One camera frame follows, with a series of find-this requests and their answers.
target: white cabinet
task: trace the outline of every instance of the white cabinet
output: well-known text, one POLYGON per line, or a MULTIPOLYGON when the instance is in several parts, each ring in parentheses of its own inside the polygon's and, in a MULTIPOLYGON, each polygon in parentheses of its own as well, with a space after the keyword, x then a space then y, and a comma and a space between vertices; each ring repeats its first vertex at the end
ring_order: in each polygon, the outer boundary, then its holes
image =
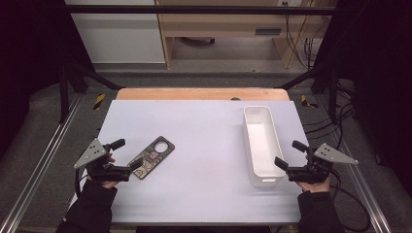
MULTIPOLYGON (((153 0, 66 0, 68 5, 154 5, 153 0)), ((72 14, 93 64, 165 63, 157 15, 72 14)))

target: white table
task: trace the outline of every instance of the white table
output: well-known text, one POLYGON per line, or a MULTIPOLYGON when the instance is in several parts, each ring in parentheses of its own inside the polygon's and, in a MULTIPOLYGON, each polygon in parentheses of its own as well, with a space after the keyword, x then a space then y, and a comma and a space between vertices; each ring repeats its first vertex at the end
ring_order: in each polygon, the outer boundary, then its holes
POLYGON ((301 193, 287 177, 256 188, 248 177, 242 134, 243 109, 271 109, 279 143, 291 166, 306 163, 292 141, 307 144, 292 101, 115 100, 102 144, 124 138, 114 152, 124 166, 158 136, 176 146, 144 180, 118 184, 113 222, 135 225, 278 224, 298 222, 301 193))

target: black sleeve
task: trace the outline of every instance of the black sleeve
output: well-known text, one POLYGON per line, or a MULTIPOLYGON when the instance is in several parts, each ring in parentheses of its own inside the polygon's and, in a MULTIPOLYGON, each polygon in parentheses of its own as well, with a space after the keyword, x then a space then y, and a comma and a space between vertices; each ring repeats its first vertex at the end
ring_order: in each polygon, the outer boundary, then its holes
POLYGON ((118 190, 86 181, 79 199, 72 205, 56 233, 106 233, 112 223, 112 203, 118 190))
POLYGON ((306 191, 297 197, 301 219, 299 233, 343 233, 329 192, 306 191))

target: metal plate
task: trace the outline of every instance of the metal plate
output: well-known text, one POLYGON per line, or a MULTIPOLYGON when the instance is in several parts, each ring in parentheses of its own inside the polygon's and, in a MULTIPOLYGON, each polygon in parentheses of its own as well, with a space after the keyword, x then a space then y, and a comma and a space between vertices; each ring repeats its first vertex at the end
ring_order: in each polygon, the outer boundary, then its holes
POLYGON ((359 162, 352 157, 342 153, 339 150, 328 146, 327 144, 322 144, 314 153, 315 156, 324 159, 332 163, 350 163, 358 164, 359 162))
POLYGON ((97 138, 95 138, 90 143, 85 152, 82 154, 82 156, 79 158, 79 160, 76 162, 74 168, 79 169, 80 167, 88 164, 89 162, 94 161, 103 155, 106 155, 106 153, 107 151, 105 151, 100 141, 97 138))
POLYGON ((143 151, 141 151, 135 158, 133 158, 130 161, 129 166, 133 161, 143 156, 143 165, 133 171, 134 175, 136 175, 140 180, 143 180, 174 149, 175 146, 172 143, 160 136, 150 145, 148 145, 143 151), (165 151, 156 151, 156 145, 159 144, 167 145, 167 149, 165 151))

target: white tray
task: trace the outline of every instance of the white tray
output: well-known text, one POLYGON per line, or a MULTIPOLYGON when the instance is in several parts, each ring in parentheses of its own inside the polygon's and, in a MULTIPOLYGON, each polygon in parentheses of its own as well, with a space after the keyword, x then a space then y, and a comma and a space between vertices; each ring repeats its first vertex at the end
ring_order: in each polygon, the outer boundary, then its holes
POLYGON ((274 186, 286 174, 274 163, 276 156, 283 159, 283 155, 270 109, 250 106, 244 113, 243 133, 251 183, 274 186))

